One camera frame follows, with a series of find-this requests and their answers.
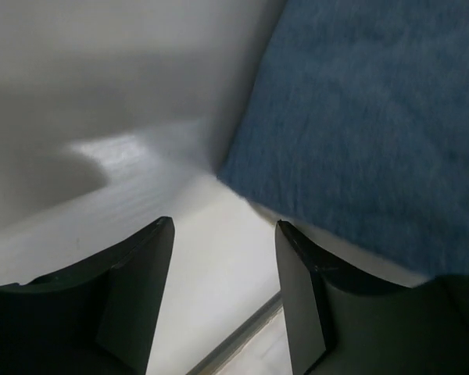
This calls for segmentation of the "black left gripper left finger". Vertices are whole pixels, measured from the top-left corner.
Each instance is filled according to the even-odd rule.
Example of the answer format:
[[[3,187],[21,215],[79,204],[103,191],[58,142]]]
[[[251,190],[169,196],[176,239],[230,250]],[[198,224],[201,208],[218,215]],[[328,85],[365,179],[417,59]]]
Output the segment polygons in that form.
[[[0,286],[0,374],[143,374],[175,228],[163,216],[30,283]]]

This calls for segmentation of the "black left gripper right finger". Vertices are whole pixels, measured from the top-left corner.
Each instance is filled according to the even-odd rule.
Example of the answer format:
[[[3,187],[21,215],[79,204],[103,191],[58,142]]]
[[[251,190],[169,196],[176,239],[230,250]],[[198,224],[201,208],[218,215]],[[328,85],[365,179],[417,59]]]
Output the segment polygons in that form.
[[[275,248],[295,374],[469,374],[469,277],[404,287],[279,221]]]

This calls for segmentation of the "blue fabric pillowcase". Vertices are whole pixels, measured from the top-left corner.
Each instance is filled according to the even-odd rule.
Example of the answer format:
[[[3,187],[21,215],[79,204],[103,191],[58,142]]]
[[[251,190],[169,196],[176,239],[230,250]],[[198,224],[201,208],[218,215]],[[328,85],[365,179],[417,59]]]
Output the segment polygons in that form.
[[[289,1],[219,179],[426,277],[469,275],[469,1]]]

